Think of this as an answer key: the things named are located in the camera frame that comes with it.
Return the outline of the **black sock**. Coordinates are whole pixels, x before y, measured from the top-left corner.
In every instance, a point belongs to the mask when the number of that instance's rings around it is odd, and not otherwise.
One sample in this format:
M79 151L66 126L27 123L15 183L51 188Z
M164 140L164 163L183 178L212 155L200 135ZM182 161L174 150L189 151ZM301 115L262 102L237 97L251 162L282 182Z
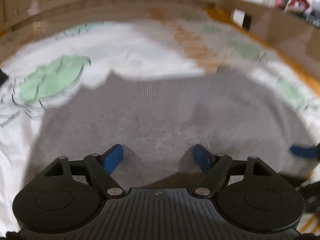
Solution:
M9 77L0 69L0 86L2 86Z

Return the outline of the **white patterned duvet cover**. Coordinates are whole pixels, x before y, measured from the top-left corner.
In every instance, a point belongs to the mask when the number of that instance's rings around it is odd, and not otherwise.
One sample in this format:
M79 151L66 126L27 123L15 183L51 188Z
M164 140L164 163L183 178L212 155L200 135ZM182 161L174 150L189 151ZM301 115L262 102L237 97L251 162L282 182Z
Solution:
M20 49L4 65L1 87L1 233L17 230L12 212L44 115L111 75L129 81L205 77L228 68L271 90L319 142L319 97L272 51L204 13L76 25Z

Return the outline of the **orange bed sheet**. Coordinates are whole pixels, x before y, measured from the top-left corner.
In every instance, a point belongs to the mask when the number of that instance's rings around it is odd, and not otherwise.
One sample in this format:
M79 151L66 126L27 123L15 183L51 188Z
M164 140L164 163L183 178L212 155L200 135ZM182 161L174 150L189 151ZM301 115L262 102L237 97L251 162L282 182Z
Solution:
M271 46L269 43L264 42L263 40L257 38L255 35L252 35L248 30L236 25L233 20L227 15L223 9L216 8L213 5L207 5L204 7L206 13L210 16L210 18L220 22L231 25L245 36L250 37L255 42L258 42L260 45L275 51L278 56L288 64L293 72L298 76L300 81L305 83L318 97L319 97L319 81L308 71L306 70L300 63L293 60L291 57L287 57L275 47Z

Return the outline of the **grey knitted sweater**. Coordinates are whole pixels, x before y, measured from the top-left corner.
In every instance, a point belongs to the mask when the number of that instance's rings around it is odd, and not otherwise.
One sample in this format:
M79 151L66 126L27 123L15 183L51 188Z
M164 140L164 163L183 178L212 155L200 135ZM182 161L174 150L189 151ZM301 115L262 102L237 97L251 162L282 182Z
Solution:
M111 75L46 111L24 182L61 155L81 160L115 144L124 159L113 177L126 189L194 187L202 176L191 157L196 144L238 160L255 155L281 174L304 178L317 163L290 147L313 143L286 103L235 70L144 82Z

